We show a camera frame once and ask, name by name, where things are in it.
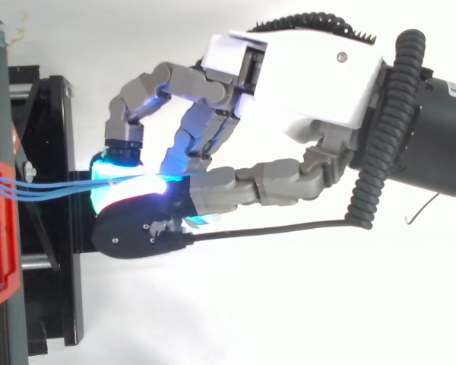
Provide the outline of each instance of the glowing cyan object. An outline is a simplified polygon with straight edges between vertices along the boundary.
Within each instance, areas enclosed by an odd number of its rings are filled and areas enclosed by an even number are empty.
[[[135,176],[112,186],[91,190],[93,209],[99,214],[105,207],[134,196],[166,191],[166,181],[156,174],[146,173],[144,166],[124,167],[104,160],[96,160],[91,166],[91,179],[112,179],[114,177]]]

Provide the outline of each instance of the metal rod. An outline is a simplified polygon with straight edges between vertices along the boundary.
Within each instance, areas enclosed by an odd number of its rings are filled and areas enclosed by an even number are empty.
[[[22,270],[39,270],[51,267],[51,263],[45,253],[22,255]]]
[[[25,100],[29,97],[32,84],[13,84],[10,85],[8,91],[11,100]]]

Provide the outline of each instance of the white wall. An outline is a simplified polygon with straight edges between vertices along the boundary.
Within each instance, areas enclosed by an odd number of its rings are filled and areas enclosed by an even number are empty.
[[[334,12],[378,35],[385,59],[409,27],[427,35],[425,65],[456,81],[456,0],[0,0],[12,65],[40,64],[75,85],[76,167],[103,143],[109,100],[164,60],[191,65],[212,33],[302,11]],[[158,166],[187,103],[146,122],[144,161]],[[240,123],[214,166],[301,158],[282,135]],[[244,207],[204,230],[342,217],[356,174],[316,202]],[[318,230],[197,243],[130,262],[83,255],[86,335],[49,343],[45,364],[456,364],[456,198],[440,197],[408,227],[431,192],[386,184],[375,229]]]

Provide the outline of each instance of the robotic hand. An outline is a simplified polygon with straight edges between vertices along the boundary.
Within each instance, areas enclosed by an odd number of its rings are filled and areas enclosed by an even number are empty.
[[[129,198],[98,216],[93,243],[117,258],[181,249],[195,240],[318,227],[371,229],[389,177],[456,196],[456,84],[423,68],[425,37],[403,32],[393,67],[343,19],[311,13],[213,36],[203,59],[187,68],[168,62],[127,83],[110,104],[105,158],[140,163],[145,116],[172,95],[193,102],[181,120],[160,173],[177,176],[163,194]],[[302,162],[258,163],[207,171],[211,155],[239,120],[284,122],[299,143],[317,141]],[[358,169],[343,220],[192,235],[184,217],[234,211],[237,205],[294,205]]]

